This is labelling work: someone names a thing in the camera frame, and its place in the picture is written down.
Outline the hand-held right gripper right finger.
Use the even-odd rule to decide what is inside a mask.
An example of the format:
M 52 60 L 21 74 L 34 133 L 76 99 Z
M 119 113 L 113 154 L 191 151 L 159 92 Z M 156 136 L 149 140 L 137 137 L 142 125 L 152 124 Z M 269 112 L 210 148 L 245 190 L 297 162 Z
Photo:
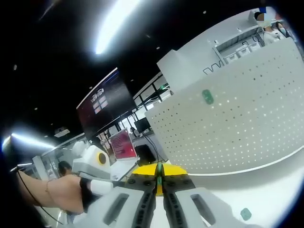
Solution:
M 171 228 L 258 228 L 233 216 L 232 208 L 211 191 L 195 187 L 179 166 L 160 168 L 164 208 Z

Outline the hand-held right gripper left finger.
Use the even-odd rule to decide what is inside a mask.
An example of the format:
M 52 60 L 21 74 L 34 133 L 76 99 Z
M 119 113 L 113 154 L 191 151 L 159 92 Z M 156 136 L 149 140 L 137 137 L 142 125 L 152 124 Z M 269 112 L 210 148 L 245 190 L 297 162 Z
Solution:
M 123 186 L 94 200 L 75 228 L 148 228 L 155 209 L 157 164 L 134 170 Z

